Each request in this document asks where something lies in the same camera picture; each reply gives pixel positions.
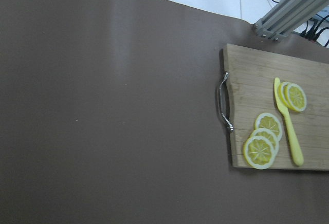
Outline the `lemon slice front of pair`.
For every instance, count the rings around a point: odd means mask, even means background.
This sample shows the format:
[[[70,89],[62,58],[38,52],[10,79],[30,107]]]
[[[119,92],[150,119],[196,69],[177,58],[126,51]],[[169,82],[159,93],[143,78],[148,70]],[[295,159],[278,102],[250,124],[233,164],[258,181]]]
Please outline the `lemon slice front of pair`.
[[[289,83],[284,90],[290,109],[302,112],[306,109],[307,98],[304,90],[295,83]]]

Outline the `lemon slice top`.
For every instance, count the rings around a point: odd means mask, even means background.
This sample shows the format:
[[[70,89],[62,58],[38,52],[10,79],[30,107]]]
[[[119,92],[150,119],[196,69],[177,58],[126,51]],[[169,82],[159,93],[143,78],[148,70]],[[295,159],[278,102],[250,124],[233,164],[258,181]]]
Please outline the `lemon slice top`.
[[[272,143],[263,136],[249,137],[243,146],[243,156],[254,169],[270,168],[275,160],[275,149]]]

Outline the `lemon slice middle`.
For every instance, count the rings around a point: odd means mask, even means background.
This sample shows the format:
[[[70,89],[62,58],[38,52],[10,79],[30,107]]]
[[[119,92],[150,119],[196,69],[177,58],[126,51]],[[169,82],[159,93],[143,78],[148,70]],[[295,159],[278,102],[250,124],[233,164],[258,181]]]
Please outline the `lemon slice middle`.
[[[279,148],[280,148],[279,139],[270,129],[257,128],[251,133],[250,136],[251,137],[253,137],[253,136],[262,136],[262,137],[267,138],[271,142],[271,144],[274,148],[275,156],[278,154],[278,151],[279,151]]]

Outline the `lemon slice back of pair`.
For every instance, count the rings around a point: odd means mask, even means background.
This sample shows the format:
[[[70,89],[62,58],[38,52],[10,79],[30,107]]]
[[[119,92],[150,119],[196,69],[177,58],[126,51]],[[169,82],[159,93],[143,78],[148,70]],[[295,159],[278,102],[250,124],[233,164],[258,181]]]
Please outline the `lemon slice back of pair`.
[[[279,85],[279,96],[280,96],[281,101],[283,102],[283,104],[284,104],[287,108],[291,109],[291,106],[290,106],[290,104],[289,104],[289,102],[287,101],[286,96],[285,96],[285,87],[286,87],[287,85],[289,85],[289,84],[290,84],[290,82],[287,82],[287,81],[284,81],[284,82],[281,82],[281,83],[280,83],[280,85]]]

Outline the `aluminium frame post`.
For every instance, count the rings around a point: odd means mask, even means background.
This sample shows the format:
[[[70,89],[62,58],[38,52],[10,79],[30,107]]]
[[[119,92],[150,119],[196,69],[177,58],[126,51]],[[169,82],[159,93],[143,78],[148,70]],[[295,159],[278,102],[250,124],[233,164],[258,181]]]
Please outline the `aluminium frame post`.
[[[280,0],[255,23],[254,31],[257,36],[279,42],[326,6],[328,0]]]

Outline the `lemon slice of pair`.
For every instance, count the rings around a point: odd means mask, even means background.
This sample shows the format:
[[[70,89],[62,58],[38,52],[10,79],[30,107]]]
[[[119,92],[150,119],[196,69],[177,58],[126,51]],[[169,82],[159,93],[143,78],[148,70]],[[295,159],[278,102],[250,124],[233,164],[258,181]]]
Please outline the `lemon slice of pair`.
[[[290,109],[302,112],[306,109],[307,98],[304,90],[295,83],[289,83],[284,90]]]
[[[287,101],[286,96],[285,96],[285,87],[286,87],[287,85],[289,85],[289,84],[290,84],[290,82],[287,82],[287,81],[284,81],[284,82],[281,82],[281,83],[280,83],[280,85],[279,85],[279,96],[280,96],[281,101],[283,102],[283,104],[284,104],[287,108],[291,109],[291,106],[290,106],[290,104],[289,104],[289,102]]]

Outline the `yellow plastic knife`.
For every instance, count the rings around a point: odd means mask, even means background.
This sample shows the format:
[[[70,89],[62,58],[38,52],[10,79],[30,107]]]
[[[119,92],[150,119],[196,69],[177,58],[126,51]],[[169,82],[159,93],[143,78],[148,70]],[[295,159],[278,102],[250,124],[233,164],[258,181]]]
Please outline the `yellow plastic knife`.
[[[291,121],[288,108],[283,104],[283,102],[281,101],[280,96],[279,96],[280,83],[281,83],[281,81],[279,78],[274,78],[273,91],[274,91],[277,109],[283,116],[283,119],[285,122],[286,133],[288,136],[288,142],[289,142],[292,160],[296,166],[302,166],[304,164],[303,153],[302,153],[298,138],[296,136],[295,129],[294,129],[293,123]]]

